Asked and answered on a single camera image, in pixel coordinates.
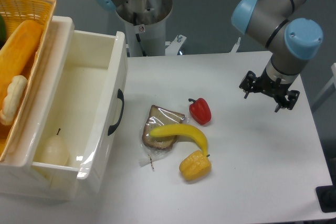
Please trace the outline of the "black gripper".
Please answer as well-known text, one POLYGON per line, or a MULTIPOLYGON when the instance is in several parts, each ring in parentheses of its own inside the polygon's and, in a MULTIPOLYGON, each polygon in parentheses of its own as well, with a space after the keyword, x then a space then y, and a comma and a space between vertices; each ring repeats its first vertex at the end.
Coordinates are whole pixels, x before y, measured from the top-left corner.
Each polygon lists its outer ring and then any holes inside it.
POLYGON ((300 92, 297 90, 289 90, 290 84, 281 84, 280 78, 273 81, 266 73, 262 73, 256 79, 256 75, 252 71, 248 71, 242 79, 239 88, 244 92, 244 99, 252 93, 262 93, 274 98, 277 105, 275 112, 280 109, 292 110, 295 106, 300 92))

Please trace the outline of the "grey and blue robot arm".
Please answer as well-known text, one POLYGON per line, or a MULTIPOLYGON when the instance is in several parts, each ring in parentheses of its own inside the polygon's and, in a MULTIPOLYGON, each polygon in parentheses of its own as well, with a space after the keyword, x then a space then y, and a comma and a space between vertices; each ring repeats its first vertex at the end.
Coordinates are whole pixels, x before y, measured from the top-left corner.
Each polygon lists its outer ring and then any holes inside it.
MULTIPOLYGON (((322 41, 321 27, 314 21, 289 20, 307 0, 241 0, 233 11, 232 25, 268 49, 272 56, 260 76, 249 71, 240 84, 245 94, 263 93, 276 102, 276 109, 291 110, 299 91, 290 86, 316 55, 322 41)), ((162 56, 165 22, 172 0, 96 0, 123 20, 132 57, 162 56)))

